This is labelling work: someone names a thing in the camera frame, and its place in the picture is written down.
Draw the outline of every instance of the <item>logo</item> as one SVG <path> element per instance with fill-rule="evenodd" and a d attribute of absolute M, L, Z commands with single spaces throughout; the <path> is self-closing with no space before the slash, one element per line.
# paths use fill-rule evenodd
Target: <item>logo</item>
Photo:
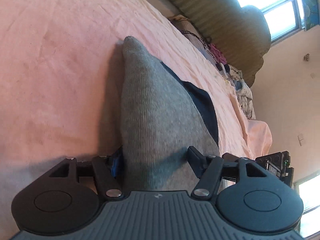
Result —
<path fill-rule="evenodd" d="M 163 197 L 163 195 L 162 195 L 162 194 L 160 194 L 160 193 L 155 194 L 155 198 L 157 198 L 157 199 L 162 198 L 162 197 Z"/>

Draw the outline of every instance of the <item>bedspread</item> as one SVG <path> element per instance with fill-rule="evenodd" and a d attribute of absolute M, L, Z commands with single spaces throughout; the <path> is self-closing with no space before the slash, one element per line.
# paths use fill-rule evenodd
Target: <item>bedspread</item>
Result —
<path fill-rule="evenodd" d="M 0 0 L 0 238 L 17 232 L 10 204 L 65 156 L 121 145 L 122 42 L 139 39 L 212 98 L 220 153 L 266 154 L 271 134 L 248 121 L 234 89 L 146 0 Z"/>

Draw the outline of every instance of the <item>curtain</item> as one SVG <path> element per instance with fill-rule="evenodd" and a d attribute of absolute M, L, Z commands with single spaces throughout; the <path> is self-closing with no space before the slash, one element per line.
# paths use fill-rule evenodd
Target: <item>curtain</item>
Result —
<path fill-rule="evenodd" d="M 306 30 L 319 24 L 318 0 L 302 0 Z"/>

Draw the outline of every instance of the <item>circular pad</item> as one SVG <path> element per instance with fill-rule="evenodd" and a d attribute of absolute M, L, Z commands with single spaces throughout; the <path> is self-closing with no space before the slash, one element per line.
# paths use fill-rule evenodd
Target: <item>circular pad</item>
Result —
<path fill-rule="evenodd" d="M 255 190 L 244 196 L 244 203 L 253 210 L 267 212 L 277 209 L 281 198 L 269 191 Z"/>
<path fill-rule="evenodd" d="M 98 196 L 76 181 L 40 177 L 15 196 L 11 211 L 20 230 L 51 236 L 83 227 L 99 206 Z"/>
<path fill-rule="evenodd" d="M 68 193 L 50 190 L 36 197 L 35 205 L 41 211 L 58 212 L 70 206 L 71 201 L 72 198 Z"/>

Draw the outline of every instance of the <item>pink bedsheet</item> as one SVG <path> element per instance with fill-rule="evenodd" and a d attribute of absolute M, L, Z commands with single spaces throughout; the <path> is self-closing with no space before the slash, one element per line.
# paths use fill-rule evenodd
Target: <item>pink bedsheet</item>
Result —
<path fill-rule="evenodd" d="M 268 126 L 246 120 L 231 86 L 146 0 L 0 0 L 0 16 L 0 239 L 18 230 L 14 195 L 44 171 L 121 145 L 128 35 L 210 94 L 221 154 L 268 152 Z"/>

